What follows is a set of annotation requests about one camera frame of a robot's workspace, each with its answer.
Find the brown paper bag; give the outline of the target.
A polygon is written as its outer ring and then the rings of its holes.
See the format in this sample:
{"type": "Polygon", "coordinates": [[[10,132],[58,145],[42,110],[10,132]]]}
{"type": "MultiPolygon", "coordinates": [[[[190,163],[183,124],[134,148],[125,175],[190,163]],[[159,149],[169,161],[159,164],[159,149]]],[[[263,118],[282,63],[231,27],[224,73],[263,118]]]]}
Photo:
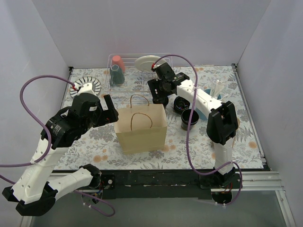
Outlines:
{"type": "Polygon", "coordinates": [[[165,147],[167,117],[162,104],[147,101],[118,109],[119,120],[114,123],[117,140],[124,154],[136,154],[160,150],[165,147]]]}

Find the black cup lid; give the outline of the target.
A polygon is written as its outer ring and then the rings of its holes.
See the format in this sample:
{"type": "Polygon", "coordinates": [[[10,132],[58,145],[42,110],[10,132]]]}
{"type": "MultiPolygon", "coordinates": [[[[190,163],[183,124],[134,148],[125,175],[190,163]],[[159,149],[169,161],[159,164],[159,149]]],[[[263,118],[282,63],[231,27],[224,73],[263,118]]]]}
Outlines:
{"type": "Polygon", "coordinates": [[[169,99],[166,97],[166,98],[162,99],[161,103],[162,103],[163,107],[166,108],[169,103],[169,99]]]}

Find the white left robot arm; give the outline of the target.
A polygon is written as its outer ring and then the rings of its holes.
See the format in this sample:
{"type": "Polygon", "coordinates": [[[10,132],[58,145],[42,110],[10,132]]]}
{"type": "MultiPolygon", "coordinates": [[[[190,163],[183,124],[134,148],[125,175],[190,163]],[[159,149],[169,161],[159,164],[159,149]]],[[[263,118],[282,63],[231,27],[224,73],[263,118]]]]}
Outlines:
{"type": "Polygon", "coordinates": [[[101,183],[101,172],[92,164],[80,166],[69,175],[49,180],[54,167],[74,141],[89,129],[118,121],[118,112],[110,95],[105,95],[107,109],[93,94],[82,93],[50,118],[41,132],[38,147],[20,179],[13,186],[6,187],[2,195],[15,202],[21,216],[42,216],[62,196],[81,187],[96,189],[101,183]]]}

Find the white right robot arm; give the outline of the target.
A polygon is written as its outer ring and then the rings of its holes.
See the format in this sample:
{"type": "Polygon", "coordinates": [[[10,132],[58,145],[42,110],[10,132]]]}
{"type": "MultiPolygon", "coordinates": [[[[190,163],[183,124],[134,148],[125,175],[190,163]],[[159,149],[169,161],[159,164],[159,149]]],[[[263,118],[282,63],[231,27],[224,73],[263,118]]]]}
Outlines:
{"type": "Polygon", "coordinates": [[[172,94],[189,101],[192,108],[197,108],[207,117],[206,133],[214,144],[214,170],[202,174],[204,186],[227,187],[235,174],[232,163],[232,143],[238,129],[235,106],[232,102],[222,102],[197,88],[194,82],[184,73],[176,74],[168,63],[156,66],[151,70],[157,79],[148,81],[152,100],[155,104],[168,104],[172,94]]]}

